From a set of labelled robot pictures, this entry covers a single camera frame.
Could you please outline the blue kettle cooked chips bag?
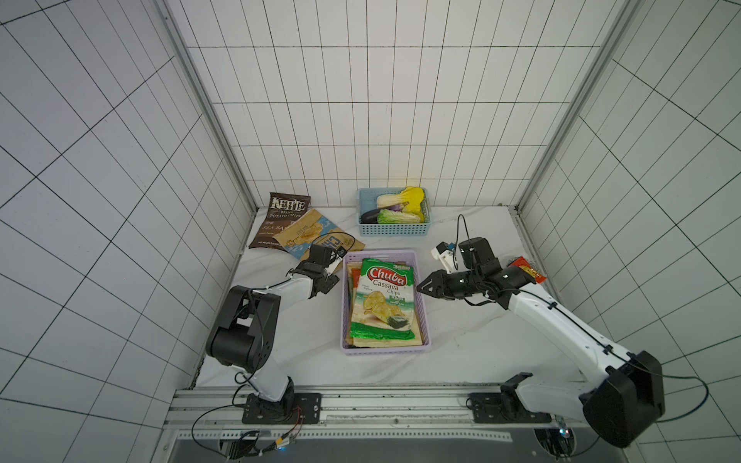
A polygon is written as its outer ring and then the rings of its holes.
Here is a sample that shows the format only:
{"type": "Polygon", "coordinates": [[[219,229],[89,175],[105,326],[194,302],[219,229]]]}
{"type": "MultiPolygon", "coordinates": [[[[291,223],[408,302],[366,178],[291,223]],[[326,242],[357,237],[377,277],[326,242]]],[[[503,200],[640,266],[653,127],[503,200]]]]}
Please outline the blue kettle cooked chips bag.
{"type": "Polygon", "coordinates": [[[308,210],[301,218],[275,235],[285,251],[297,258],[299,263],[308,260],[313,244],[331,248],[345,247],[347,252],[362,251],[365,244],[351,233],[347,233],[318,210],[308,210]]]}

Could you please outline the brown Kettle chips bag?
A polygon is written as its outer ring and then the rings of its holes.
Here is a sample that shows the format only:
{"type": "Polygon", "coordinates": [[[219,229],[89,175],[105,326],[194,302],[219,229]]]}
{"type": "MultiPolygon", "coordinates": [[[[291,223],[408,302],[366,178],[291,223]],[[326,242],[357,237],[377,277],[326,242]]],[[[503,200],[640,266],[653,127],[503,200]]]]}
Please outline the brown Kettle chips bag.
{"type": "Polygon", "coordinates": [[[312,206],[310,196],[271,192],[266,219],[248,245],[249,249],[274,249],[284,251],[275,235],[281,233],[293,222],[301,218],[312,206]]]}

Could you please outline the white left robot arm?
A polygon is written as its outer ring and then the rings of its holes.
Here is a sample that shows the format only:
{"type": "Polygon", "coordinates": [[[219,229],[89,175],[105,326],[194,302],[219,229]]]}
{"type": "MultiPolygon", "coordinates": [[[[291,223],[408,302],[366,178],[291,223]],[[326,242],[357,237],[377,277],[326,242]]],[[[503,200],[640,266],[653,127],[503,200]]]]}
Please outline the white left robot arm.
{"type": "Polygon", "coordinates": [[[301,262],[280,283],[249,289],[232,287],[216,316],[206,341],[206,355],[226,367],[247,375],[253,388],[244,402],[233,400],[243,410],[243,424],[292,424],[316,422],[320,395],[310,401],[297,395],[293,380],[271,358],[280,311],[326,294],[340,278],[334,274],[339,261],[328,264],[301,262]]]}

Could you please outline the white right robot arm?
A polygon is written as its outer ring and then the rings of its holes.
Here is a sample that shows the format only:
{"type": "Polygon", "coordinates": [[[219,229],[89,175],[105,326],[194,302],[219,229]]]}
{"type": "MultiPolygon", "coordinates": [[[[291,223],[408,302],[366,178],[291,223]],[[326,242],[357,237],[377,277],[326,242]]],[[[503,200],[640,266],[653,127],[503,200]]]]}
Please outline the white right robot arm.
{"type": "Polygon", "coordinates": [[[441,242],[430,254],[441,264],[420,284],[419,293],[436,299],[467,300],[482,295],[528,322],[577,366],[580,383],[536,381],[515,376],[503,386],[526,411],[588,424],[606,443],[625,449],[664,415],[663,370],[646,351],[633,353],[609,341],[573,316],[525,269],[501,266],[488,241],[461,242],[464,269],[458,270],[455,245],[441,242]]]}

